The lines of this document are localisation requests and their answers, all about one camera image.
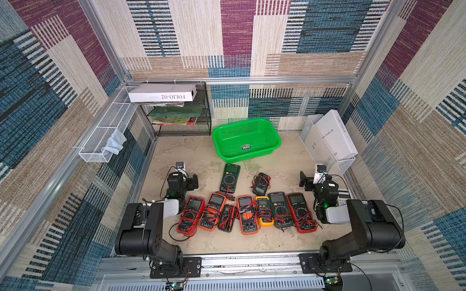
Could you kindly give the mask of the dark green multimeter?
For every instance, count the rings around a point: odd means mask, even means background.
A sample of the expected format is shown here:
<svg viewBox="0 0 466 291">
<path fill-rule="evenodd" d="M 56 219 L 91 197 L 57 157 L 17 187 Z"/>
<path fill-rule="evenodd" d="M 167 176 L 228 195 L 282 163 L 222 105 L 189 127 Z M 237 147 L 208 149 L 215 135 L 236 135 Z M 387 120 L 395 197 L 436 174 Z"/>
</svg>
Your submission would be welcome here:
<svg viewBox="0 0 466 291">
<path fill-rule="evenodd" d="M 288 200 L 284 192 L 271 192 L 268 194 L 273 212 L 274 225 L 276 228 L 284 231 L 292 227 L 293 220 Z"/>
<path fill-rule="evenodd" d="M 222 180 L 220 183 L 220 191 L 223 193 L 233 194 L 237 187 L 237 180 L 240 173 L 240 166 L 236 164 L 226 164 Z"/>
</svg>

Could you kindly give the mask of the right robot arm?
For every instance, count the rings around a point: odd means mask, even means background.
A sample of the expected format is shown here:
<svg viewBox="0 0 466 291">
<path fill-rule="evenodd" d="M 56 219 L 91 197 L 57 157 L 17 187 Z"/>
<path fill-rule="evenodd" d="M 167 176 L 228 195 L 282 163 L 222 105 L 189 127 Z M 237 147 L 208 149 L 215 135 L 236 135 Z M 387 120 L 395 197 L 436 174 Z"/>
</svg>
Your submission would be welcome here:
<svg viewBox="0 0 466 291">
<path fill-rule="evenodd" d="M 339 185 L 324 170 L 315 172 L 313 177 L 301 172 L 299 186 L 312 191 L 314 212 L 321 224 L 351 225 L 351 232 L 324 241 L 318 253 L 300 254 L 303 273 L 324 276 L 352 272 L 350 259 L 356 255 L 404 247 L 404 225 L 398 223 L 382 200 L 343 201 Z"/>
</svg>

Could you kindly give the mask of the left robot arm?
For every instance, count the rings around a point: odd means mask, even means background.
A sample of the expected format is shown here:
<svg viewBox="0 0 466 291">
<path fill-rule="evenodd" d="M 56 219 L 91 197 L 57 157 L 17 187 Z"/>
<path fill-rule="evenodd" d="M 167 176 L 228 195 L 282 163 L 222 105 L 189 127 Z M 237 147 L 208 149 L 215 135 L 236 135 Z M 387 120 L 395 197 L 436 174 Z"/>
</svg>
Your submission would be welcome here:
<svg viewBox="0 0 466 291">
<path fill-rule="evenodd" d="M 127 257 L 142 257 L 149 261 L 151 279 L 199 278 L 201 258 L 185 258 L 180 246 L 163 239 L 163 221 L 168 216 L 166 202 L 179 208 L 180 222 L 177 232 L 189 239 L 197 231 L 198 221 L 205 208 L 205 200 L 194 196 L 185 199 L 188 191 L 199 187 L 196 174 L 184 172 L 167 175 L 169 188 L 164 201 L 130 203 L 125 210 L 115 240 L 115 253 Z"/>
</svg>

